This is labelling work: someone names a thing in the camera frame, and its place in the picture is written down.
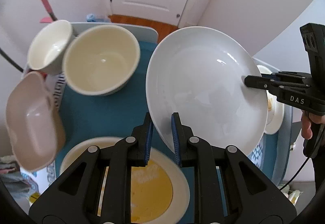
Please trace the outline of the right hand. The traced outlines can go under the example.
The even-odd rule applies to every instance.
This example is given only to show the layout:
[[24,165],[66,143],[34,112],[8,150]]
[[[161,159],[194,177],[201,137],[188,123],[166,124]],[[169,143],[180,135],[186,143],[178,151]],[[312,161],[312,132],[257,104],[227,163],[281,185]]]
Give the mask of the right hand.
[[309,114],[308,112],[303,111],[302,116],[301,116],[301,124],[302,124],[302,129],[301,129],[301,135],[304,139],[311,139],[313,132],[311,129],[312,123],[315,124],[324,124],[325,122],[325,117],[324,116],[318,116],[315,114]]

